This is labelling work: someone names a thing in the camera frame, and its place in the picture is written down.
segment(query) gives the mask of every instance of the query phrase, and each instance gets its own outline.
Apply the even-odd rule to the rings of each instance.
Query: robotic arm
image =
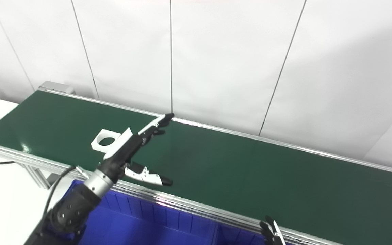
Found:
[[[171,186],[172,180],[131,162],[131,158],[154,135],[164,134],[165,131],[160,128],[167,126],[173,116],[173,113],[159,116],[138,134],[133,134],[130,128],[126,129],[88,180],[73,188],[42,218],[25,245],[78,244],[89,213],[124,175],[147,183]]]

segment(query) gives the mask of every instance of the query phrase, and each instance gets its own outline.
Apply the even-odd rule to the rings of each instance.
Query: white table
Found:
[[[0,100],[0,119],[16,106],[15,103]],[[50,207],[62,197],[71,182],[72,179],[67,177],[60,181]],[[42,217],[48,194],[48,190],[37,187],[20,165],[0,165],[0,245],[25,243]]]

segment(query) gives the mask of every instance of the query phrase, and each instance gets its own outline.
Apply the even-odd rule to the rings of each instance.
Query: white plastic part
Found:
[[[114,155],[133,136],[131,129],[127,128],[112,144],[104,155],[104,160]]]
[[[107,151],[110,149],[110,147],[116,142],[116,139],[120,136],[120,133],[118,132],[113,132],[110,130],[101,130],[99,134],[96,136],[96,138],[90,143],[92,145],[92,149],[107,153]],[[103,146],[100,145],[100,141],[102,141],[105,138],[114,138],[115,141],[109,145]]]
[[[125,175],[142,182],[161,185],[161,186],[163,185],[160,176],[158,174],[150,174],[147,167],[145,167],[143,169],[143,172],[141,172],[140,174],[133,172],[129,168],[125,168]]]

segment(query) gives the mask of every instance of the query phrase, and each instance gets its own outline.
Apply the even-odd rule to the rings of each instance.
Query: metal bracket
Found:
[[[73,94],[73,95],[75,94],[75,89],[70,87],[69,85],[51,82],[51,81],[45,81],[39,86],[39,89],[54,90],[54,91],[59,91],[62,93]]]

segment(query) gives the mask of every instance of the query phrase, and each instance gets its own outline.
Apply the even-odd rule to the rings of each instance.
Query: conveyor leg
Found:
[[[49,183],[48,179],[45,178],[45,176],[43,175],[42,171],[40,171],[40,169],[32,166],[28,166],[26,164],[21,164],[21,163],[19,164],[26,169],[26,171],[30,174],[31,178],[33,178],[33,180],[40,188],[44,188],[48,190],[51,187],[51,184]]]

